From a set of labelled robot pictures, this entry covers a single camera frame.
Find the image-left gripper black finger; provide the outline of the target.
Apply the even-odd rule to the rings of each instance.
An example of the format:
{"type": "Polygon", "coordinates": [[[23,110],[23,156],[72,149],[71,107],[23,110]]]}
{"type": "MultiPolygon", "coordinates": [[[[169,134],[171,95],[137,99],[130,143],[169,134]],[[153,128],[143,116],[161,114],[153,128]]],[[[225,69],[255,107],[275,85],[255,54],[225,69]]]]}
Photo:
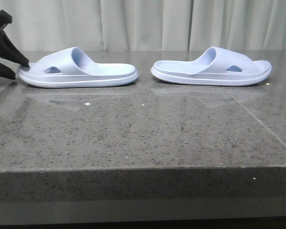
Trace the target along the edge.
{"type": "Polygon", "coordinates": [[[0,77],[15,80],[15,75],[15,72],[11,68],[0,63],[0,77]]]}
{"type": "Polygon", "coordinates": [[[4,31],[0,31],[0,57],[29,67],[29,60],[13,45],[4,31]]]}

